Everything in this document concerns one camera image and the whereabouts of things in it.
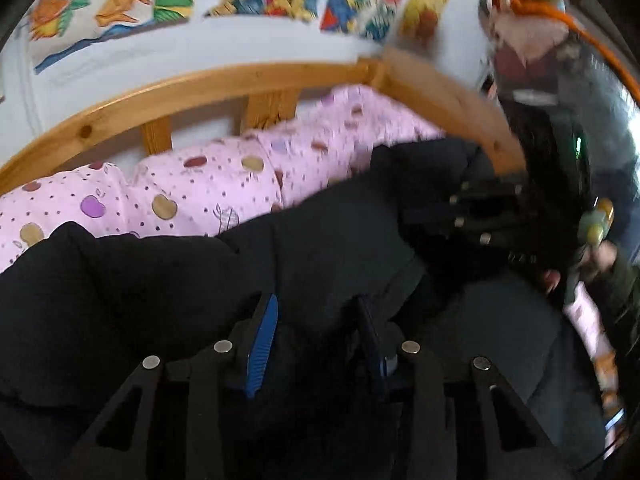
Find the wooden headboard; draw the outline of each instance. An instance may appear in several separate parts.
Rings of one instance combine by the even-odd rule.
[[[478,142],[497,173],[524,168],[520,145],[498,108],[423,60],[399,54],[355,64],[229,66],[134,90],[68,118],[31,142],[0,169],[0,194],[49,176],[79,153],[136,126],[149,155],[170,150],[172,114],[248,96],[242,129],[267,128],[295,117],[301,90],[344,84],[369,85],[451,135]]]

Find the metal screw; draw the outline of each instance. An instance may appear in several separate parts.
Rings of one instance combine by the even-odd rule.
[[[153,370],[160,364],[160,358],[157,355],[149,355],[142,361],[142,367],[146,370]]]
[[[403,352],[407,354],[417,354],[420,351],[420,345],[415,341],[405,341],[400,345]]]
[[[487,359],[486,357],[478,356],[478,357],[474,358],[474,366],[478,370],[485,370],[486,371],[489,368],[491,368],[491,361],[489,361],[489,359]]]
[[[234,344],[228,339],[220,340],[213,345],[213,349],[219,354],[226,354],[227,352],[230,352],[233,347]]]

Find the orange cable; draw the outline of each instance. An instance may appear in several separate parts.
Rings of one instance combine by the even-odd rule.
[[[511,9],[515,14],[521,16],[544,16],[553,20],[558,20],[566,24],[570,30],[576,32],[586,41],[591,43],[604,57],[610,67],[615,70],[616,74],[622,81],[623,85],[629,90],[629,93],[635,99],[636,104],[640,105],[640,85],[629,71],[620,63],[613,51],[604,46],[600,41],[594,38],[586,30],[584,30],[571,16],[562,12],[557,7],[548,2],[533,0],[511,0]]]

